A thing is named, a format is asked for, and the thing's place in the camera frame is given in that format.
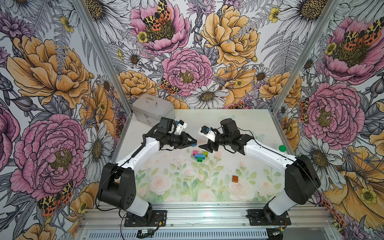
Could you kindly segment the orange lego brick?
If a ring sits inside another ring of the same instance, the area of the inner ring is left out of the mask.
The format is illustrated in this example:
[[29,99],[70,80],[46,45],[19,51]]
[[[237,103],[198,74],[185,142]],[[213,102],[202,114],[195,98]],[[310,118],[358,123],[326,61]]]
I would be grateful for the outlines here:
[[238,176],[232,176],[232,183],[238,183],[239,177]]

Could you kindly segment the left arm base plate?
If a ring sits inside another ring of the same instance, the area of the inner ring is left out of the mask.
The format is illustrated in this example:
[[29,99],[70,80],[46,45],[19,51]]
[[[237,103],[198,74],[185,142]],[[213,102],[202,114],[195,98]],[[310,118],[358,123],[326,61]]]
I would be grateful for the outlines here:
[[143,217],[128,212],[125,217],[125,227],[160,227],[166,226],[167,210],[152,210]]

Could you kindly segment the silver metal case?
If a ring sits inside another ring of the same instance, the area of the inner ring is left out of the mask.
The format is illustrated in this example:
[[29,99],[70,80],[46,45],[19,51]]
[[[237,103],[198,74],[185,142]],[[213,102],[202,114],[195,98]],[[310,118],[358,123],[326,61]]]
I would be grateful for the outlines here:
[[133,104],[132,109],[139,122],[154,126],[161,118],[175,119],[173,103],[158,97],[143,94]]

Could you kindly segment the small green circuit board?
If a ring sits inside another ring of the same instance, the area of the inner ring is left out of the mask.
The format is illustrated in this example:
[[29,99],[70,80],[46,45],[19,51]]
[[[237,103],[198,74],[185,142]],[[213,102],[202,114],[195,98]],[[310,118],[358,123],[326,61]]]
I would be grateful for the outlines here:
[[152,234],[152,229],[138,230],[137,238],[146,238]]

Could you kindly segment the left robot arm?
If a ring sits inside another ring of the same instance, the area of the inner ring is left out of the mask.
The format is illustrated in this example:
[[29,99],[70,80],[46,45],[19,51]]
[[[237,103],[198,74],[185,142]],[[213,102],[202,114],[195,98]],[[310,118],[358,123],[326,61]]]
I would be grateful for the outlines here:
[[103,167],[97,199],[137,217],[147,217],[152,206],[136,196],[136,173],[165,146],[173,151],[195,145],[197,140],[185,132],[187,126],[182,120],[161,118],[158,124],[142,135],[142,143],[132,153],[115,164],[107,163]]

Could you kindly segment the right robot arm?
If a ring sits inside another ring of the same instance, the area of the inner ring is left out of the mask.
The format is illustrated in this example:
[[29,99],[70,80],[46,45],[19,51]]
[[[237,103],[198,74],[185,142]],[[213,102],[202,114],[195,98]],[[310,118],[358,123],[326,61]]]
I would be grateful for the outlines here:
[[203,126],[199,132],[208,142],[200,148],[213,153],[220,146],[230,147],[231,153],[240,153],[255,158],[274,168],[283,177],[284,190],[264,206],[264,216],[272,221],[296,205],[304,205],[320,188],[321,181],[316,170],[305,155],[298,157],[279,152],[259,142],[253,134],[242,134],[233,119],[220,122],[221,131]]

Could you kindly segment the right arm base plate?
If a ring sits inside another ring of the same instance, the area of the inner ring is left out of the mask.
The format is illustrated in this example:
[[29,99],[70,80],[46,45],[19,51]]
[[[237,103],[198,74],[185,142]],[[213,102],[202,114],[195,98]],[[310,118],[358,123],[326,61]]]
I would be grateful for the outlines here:
[[288,212],[284,212],[281,216],[275,215],[269,210],[250,209],[247,210],[246,218],[251,226],[290,226],[291,220]]

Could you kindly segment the aluminium front rail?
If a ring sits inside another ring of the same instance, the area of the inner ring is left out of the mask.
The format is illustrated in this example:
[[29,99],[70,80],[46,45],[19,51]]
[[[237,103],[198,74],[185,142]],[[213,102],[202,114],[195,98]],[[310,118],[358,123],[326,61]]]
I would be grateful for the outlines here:
[[[250,228],[246,218],[250,209],[262,209],[264,202],[158,202],[154,210],[166,210],[166,229],[224,229]],[[80,230],[119,230],[124,212],[88,210]],[[298,205],[288,211],[290,228],[332,227],[333,219],[327,208],[311,204]]]

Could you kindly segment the light blue long lego brick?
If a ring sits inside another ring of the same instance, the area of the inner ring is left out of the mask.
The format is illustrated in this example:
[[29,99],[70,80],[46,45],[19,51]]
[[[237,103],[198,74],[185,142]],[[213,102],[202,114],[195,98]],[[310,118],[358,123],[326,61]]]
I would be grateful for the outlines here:
[[204,159],[206,158],[206,156],[203,155],[203,154],[195,154],[195,158],[196,158],[196,159],[202,159],[202,160],[204,160]]

